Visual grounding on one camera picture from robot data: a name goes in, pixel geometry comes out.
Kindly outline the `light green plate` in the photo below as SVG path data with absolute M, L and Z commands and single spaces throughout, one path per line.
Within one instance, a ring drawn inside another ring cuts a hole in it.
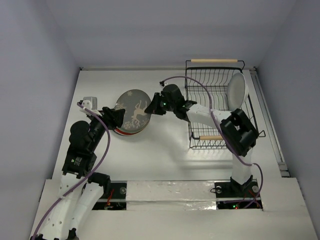
M 144 126 L 140 127 L 139 129 L 136 129 L 135 131 L 131 132 L 132 135 L 138 134 L 140 132 L 142 132 L 148 125 L 149 125 L 150 121 L 146 122 L 144 124 Z

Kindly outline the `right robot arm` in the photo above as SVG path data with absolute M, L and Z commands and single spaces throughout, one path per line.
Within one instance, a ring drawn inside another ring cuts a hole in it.
M 154 94 L 144 112 L 161 116 L 173 112 L 180 120 L 217 129 L 232 153 L 230 190 L 235 196 L 248 191 L 253 180 L 252 152 L 259 133 L 242 109 L 230 112 L 203 106 L 186 100 L 177 85 L 169 84 Z

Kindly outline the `red and teal plate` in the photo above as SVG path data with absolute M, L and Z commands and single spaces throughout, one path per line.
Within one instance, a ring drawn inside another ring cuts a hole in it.
M 116 128 L 114 129 L 113 131 L 118 134 L 118 135 L 121 135 L 121 136 L 133 136 L 133 135 L 137 135 L 139 134 L 140 132 L 142 132 L 144 130 L 144 128 L 141 128 L 141 129 L 135 129 L 135 130 L 126 130 L 124 128 Z

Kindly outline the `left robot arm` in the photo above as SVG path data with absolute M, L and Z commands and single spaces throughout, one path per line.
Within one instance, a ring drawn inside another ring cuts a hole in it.
M 70 128 L 69 147 L 62 167 L 58 198 L 41 218 L 32 240 L 76 240 L 100 198 L 112 195 L 110 176 L 98 173 L 95 150 L 104 134 L 121 127 L 124 109 L 103 107 L 93 111 L 81 106 L 91 121 L 77 121 Z

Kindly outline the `dark green marbled plate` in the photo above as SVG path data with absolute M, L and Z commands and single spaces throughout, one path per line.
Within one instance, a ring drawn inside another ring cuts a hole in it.
M 151 119 L 151 115 L 145 113 L 151 99 L 147 93 L 140 89 L 131 89 L 124 92 L 115 103 L 115 110 L 124 109 L 124 117 L 120 131 L 128 134 L 136 134 L 142 131 Z

